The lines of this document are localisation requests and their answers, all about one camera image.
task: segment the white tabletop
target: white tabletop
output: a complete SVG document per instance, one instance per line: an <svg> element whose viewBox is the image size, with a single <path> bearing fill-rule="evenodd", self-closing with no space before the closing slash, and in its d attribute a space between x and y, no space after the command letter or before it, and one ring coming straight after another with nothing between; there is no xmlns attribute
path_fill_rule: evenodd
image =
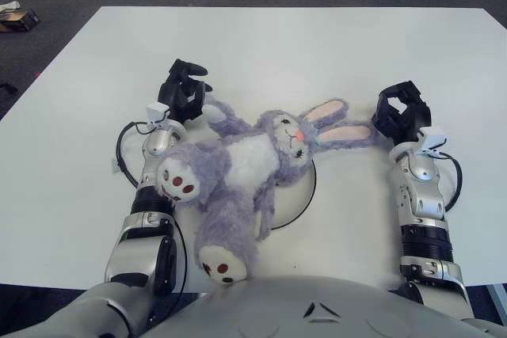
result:
<svg viewBox="0 0 507 338"><path fill-rule="evenodd" d="M481 9L101 8L0 122L0 283L84 289L102 281L135 195L111 170L116 137L145 120L176 58L207 67L215 96L251 123L267 109L298 114L330 97L367 120L380 90L414 81L433 125L448 133L444 151L463 167L448 215L455 261L467 285L505 283L506 48L505 29ZM202 117L186 127L191 140L213 136ZM140 143L130 134L124 144L133 173ZM381 138L317 156L311 206L260 244L255 275L396 288L390 148ZM455 174L439 165L449 199ZM209 291L193 259L200 216L177 219L190 253L185 290Z"/></svg>

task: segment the bunny foot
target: bunny foot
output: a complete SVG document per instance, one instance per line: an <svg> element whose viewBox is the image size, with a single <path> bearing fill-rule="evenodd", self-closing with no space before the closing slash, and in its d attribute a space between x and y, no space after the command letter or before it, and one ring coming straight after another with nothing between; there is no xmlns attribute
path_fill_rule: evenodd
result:
<svg viewBox="0 0 507 338"><path fill-rule="evenodd" d="M208 276L227 285L246 278L245 264L231 251L219 245L206 245L199 251L199 260Z"/></svg>
<svg viewBox="0 0 507 338"><path fill-rule="evenodd" d="M175 158L167 158L158 167L158 190L173 201L187 202L200 192L200 182L190 165Z"/></svg>

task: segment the stuffed bunny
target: stuffed bunny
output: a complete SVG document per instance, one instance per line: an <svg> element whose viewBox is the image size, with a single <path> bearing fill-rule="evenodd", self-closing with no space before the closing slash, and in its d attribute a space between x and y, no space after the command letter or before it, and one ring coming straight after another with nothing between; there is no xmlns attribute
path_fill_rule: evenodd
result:
<svg viewBox="0 0 507 338"><path fill-rule="evenodd" d="M202 111L221 139L170 150L158 167L157 189L178 206L193 204L205 213L195 254L213 280L228 284L249 275L256 241L271 230L275 184L296 182L316 153L372 144L371 124L336 123L348 108L332 99L300 116L267 111L252 127L208 97Z"/></svg>

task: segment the pink inner ear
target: pink inner ear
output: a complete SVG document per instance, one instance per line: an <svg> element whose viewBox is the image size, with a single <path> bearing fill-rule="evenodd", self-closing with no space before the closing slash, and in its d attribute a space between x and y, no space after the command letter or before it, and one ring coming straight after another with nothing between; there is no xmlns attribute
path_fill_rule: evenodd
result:
<svg viewBox="0 0 507 338"><path fill-rule="evenodd" d="M326 116L331 115L332 113L340 110L343 107L343 102L340 101L330 101L322 106L318 106L315 110L308 113L306 116L308 121L315 122L316 120L325 118Z"/></svg>
<svg viewBox="0 0 507 338"><path fill-rule="evenodd" d="M321 142L336 142L339 140L362 140L368 138L372 131L365 126L336 127L318 136Z"/></svg>

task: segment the bunny ear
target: bunny ear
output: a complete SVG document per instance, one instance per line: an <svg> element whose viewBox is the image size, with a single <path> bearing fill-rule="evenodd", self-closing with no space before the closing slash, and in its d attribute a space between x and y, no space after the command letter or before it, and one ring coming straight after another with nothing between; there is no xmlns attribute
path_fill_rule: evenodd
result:
<svg viewBox="0 0 507 338"><path fill-rule="evenodd" d="M347 102L335 98L313 107L300 117L308 123L312 123L314 127L321 128L344 118L347 110L349 110Z"/></svg>
<svg viewBox="0 0 507 338"><path fill-rule="evenodd" d="M315 152L370 146L376 138L376 129L369 123L347 122L321 130Z"/></svg>

